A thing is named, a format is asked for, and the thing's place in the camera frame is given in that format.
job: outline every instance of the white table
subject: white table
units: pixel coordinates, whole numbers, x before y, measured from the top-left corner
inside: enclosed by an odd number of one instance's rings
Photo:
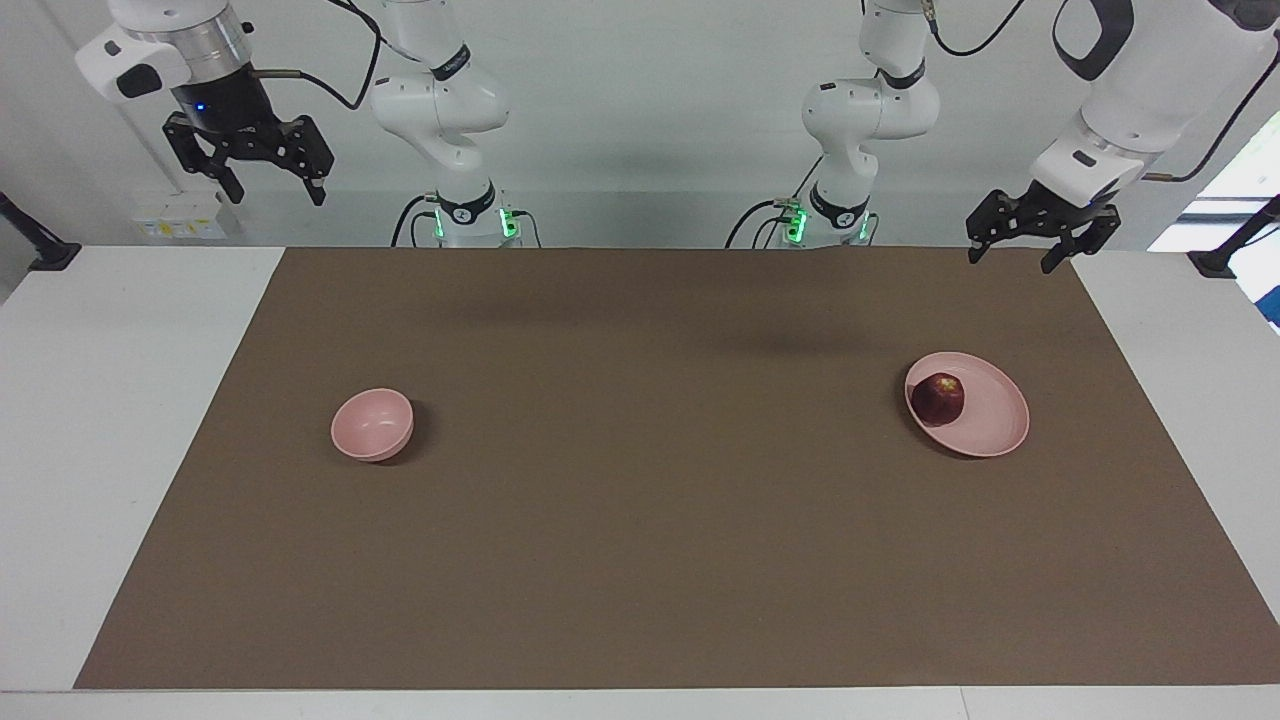
[[[280,255],[90,247],[0,307],[0,717],[1280,717],[1280,685],[70,692]],[[1280,611],[1280,337],[1234,283],[1201,279],[1180,255],[1103,254],[1076,268]]]

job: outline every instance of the white wall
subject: white wall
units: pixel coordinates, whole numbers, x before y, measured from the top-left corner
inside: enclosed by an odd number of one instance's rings
[[[381,12],[374,0],[362,4]],[[969,46],[1010,4],[942,4],[943,32],[952,45]],[[1144,4],[1160,12],[1166,3]],[[965,217],[991,188],[1025,188],[1032,159],[1087,94],[1053,54],[1057,5],[1029,3],[977,58],[931,49],[945,102],[936,132],[876,143],[882,242],[963,243]],[[251,40],[260,68],[302,67],[355,90],[370,50],[358,20],[320,0],[236,6],[257,26]],[[722,243],[741,209],[788,193],[817,156],[799,117],[809,86],[869,74],[855,47],[854,0],[458,0],[457,12],[477,61],[504,79],[515,101],[511,124],[480,142],[495,179],[538,213],[550,245]],[[125,223],[136,191],[170,188],[166,173],[183,188],[207,184],[169,158],[159,127],[174,108],[170,99],[147,99],[122,114],[79,81],[72,47],[108,22],[104,0],[0,3],[0,187],[67,236],[138,242]],[[388,54],[380,74],[396,72],[413,70]],[[1252,79],[1239,78],[1230,101],[1161,168],[1194,164]],[[332,200],[319,210],[291,176],[238,165],[248,188],[242,242],[385,242],[403,201],[431,184],[424,164],[380,132],[367,109],[347,113],[301,83],[269,88],[282,115],[317,119],[338,165]],[[1276,108],[1280,82],[1260,96],[1211,170]],[[1149,245],[1197,190],[1126,191],[1126,224],[1115,245]]]
[[[18,287],[35,254],[8,223],[0,223],[0,304]]]

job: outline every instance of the electrical outlet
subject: electrical outlet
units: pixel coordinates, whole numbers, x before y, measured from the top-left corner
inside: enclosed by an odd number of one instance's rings
[[[241,232],[239,220],[220,195],[184,192],[143,199],[133,214],[133,224],[147,238],[228,240]]]

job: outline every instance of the window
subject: window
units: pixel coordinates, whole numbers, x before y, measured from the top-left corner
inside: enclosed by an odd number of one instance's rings
[[[1280,114],[1263,126],[1151,250],[1212,250],[1276,193],[1280,193]],[[1280,286],[1280,233],[1239,251],[1231,269],[1254,302]]]

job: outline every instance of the black mount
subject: black mount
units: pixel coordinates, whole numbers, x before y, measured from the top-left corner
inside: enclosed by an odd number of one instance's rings
[[[1096,255],[1120,228],[1120,210],[1107,204],[1112,197],[1115,193],[1105,195],[1082,209],[1038,182],[1033,182],[1021,197],[995,190],[966,222],[973,242],[969,263],[977,265],[992,245],[1024,234],[1059,240],[1041,260],[1046,275],[1069,258]],[[1080,228],[1084,232],[1076,234]]]
[[[841,208],[822,196],[822,191],[818,190],[818,183],[813,183],[813,190],[809,191],[809,202],[813,205],[814,211],[823,218],[827,218],[831,227],[837,231],[852,229],[858,224],[858,220],[863,218],[863,213],[867,211],[867,206],[870,205],[870,197],[868,197],[861,205],[854,208]]]
[[[452,202],[440,197],[440,209],[449,217],[451,220],[460,225],[474,225],[480,215],[485,213],[493,204],[498,201],[498,188],[494,187],[493,182],[489,183],[489,190],[484,195],[476,197],[470,202]]]
[[[76,255],[81,251],[81,245],[76,242],[63,242],[60,237],[54,234],[49,228],[40,224],[38,220],[31,215],[22,211],[20,208],[9,200],[9,196],[0,192],[0,215],[9,220],[14,228],[18,229],[32,245],[36,246],[36,252],[40,255],[36,261],[31,264],[29,269],[33,272],[58,272],[65,270]]]
[[[1276,195],[1256,215],[1249,218],[1221,247],[1208,252],[1188,252],[1199,274],[1210,279],[1234,281],[1231,258],[1247,247],[1267,225],[1280,219],[1280,195]]]

